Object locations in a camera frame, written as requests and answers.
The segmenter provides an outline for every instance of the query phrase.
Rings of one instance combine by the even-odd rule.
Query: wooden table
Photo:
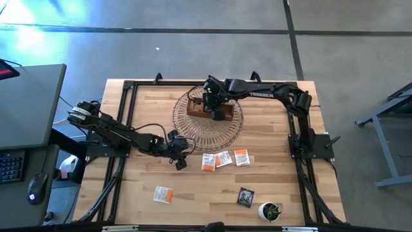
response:
[[[106,84],[102,111],[114,118],[123,82],[123,79],[108,79]],[[323,133],[325,129],[314,82],[299,81],[298,85],[312,95],[312,128],[316,133]],[[139,87],[132,126],[155,122],[164,125],[166,131],[172,130],[173,106],[189,89],[188,86]],[[143,155],[132,148],[123,175],[116,223],[205,225],[223,221],[233,226],[304,225],[296,166],[290,158],[286,139],[289,127],[285,107],[279,101],[252,97],[240,103],[245,118],[243,129],[225,150],[234,161],[234,150],[247,149],[250,166],[228,165],[215,172],[201,171],[202,152],[195,151],[187,157],[187,168],[176,171],[169,159]],[[128,106],[126,103],[123,123]],[[163,134],[157,127],[140,131]],[[98,158],[87,166],[73,219],[83,216],[100,195],[107,163],[108,159]],[[319,194],[335,215],[345,221],[332,167],[324,160],[314,160],[314,170]],[[153,201],[156,186],[174,189],[171,204]],[[255,191],[250,209],[236,204],[240,187]],[[258,216],[259,205],[268,201],[278,204],[282,211],[280,219],[273,223],[264,222]],[[308,201],[311,216],[315,218],[312,198]]]

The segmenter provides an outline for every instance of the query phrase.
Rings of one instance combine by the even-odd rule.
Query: round wire basket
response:
[[[191,91],[191,97],[202,97],[204,90],[197,87]],[[213,151],[231,144],[240,134],[243,125],[243,112],[237,101],[230,101],[234,106],[232,121],[214,121],[187,114],[187,94],[184,93],[173,108],[172,123],[180,136],[196,141],[196,149]]]

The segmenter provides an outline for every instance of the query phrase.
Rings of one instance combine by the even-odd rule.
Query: concrete floor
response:
[[[408,0],[289,0],[296,30],[412,31]],[[0,23],[105,28],[287,30],[282,0],[9,1]],[[217,77],[296,80],[289,35],[138,34],[0,30],[0,58],[23,65],[68,65],[62,97],[75,104],[101,98],[108,78]],[[334,145],[347,221],[411,230],[412,185],[378,190],[390,176],[372,126],[354,120],[411,82],[412,37],[297,36],[304,79],[315,81]],[[68,106],[59,103],[56,120]],[[69,124],[56,126],[69,135]],[[50,206],[62,223],[77,187],[54,189]]]

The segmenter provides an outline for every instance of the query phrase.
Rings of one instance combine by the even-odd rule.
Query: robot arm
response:
[[[288,112],[297,117],[300,135],[297,147],[310,151],[314,144],[315,132],[308,122],[309,108],[312,96],[298,87],[290,84],[258,84],[239,79],[226,79],[224,82],[209,76],[203,86],[205,93],[202,101],[205,111],[212,113],[212,119],[220,121],[225,119],[221,107],[230,100],[239,100],[246,97],[261,97],[276,99],[283,103]]]
[[[177,170],[186,167],[185,158],[190,153],[183,152],[183,150],[188,149],[189,144],[186,138],[178,136],[176,130],[167,134],[169,142],[159,135],[136,132],[142,127],[134,129],[119,123],[112,116],[102,113],[100,103],[97,101],[78,103],[69,111],[68,121],[79,128],[94,131],[113,149],[131,144],[139,152],[146,155],[177,160]],[[161,125],[148,124],[143,127],[146,126],[160,126],[166,137],[166,132]]]

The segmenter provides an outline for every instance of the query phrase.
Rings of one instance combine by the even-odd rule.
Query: white pot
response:
[[[266,202],[263,203],[262,205],[259,206],[259,217],[262,218],[263,220],[267,221],[267,222],[275,222],[279,219],[280,215],[277,216],[277,218],[275,220],[269,221],[265,215],[263,214],[263,208],[267,205],[267,204],[274,204],[275,206],[277,206],[277,204],[273,203],[273,202]]]

